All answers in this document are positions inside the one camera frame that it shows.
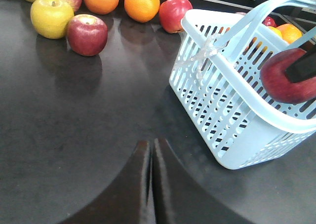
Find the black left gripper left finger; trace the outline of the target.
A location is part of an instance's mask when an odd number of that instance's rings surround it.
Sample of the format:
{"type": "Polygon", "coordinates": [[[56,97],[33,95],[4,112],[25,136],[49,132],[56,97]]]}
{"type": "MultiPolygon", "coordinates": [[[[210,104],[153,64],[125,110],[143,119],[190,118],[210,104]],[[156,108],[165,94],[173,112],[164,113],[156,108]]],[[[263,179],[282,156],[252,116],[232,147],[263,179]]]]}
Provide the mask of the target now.
{"type": "Polygon", "coordinates": [[[145,224],[151,174],[151,147],[139,141],[111,184],[62,224],[145,224]]]}

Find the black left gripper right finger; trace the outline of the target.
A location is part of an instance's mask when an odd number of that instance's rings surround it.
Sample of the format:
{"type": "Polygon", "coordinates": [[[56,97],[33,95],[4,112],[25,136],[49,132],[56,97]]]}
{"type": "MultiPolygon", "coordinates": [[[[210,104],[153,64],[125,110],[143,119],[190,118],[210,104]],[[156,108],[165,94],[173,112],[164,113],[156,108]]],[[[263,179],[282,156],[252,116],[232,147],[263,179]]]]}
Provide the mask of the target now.
{"type": "Polygon", "coordinates": [[[163,138],[154,140],[152,187],[158,224],[250,223],[204,190],[163,138]]]}

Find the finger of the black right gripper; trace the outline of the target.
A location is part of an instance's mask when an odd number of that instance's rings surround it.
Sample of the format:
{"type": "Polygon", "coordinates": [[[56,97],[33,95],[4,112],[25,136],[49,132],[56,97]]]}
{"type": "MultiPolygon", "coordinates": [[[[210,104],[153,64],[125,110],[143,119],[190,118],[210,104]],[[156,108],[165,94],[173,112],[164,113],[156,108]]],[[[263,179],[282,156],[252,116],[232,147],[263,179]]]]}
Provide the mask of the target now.
{"type": "Polygon", "coordinates": [[[302,57],[291,64],[285,74],[290,82],[298,83],[316,75],[316,46],[314,45],[302,57]]]}

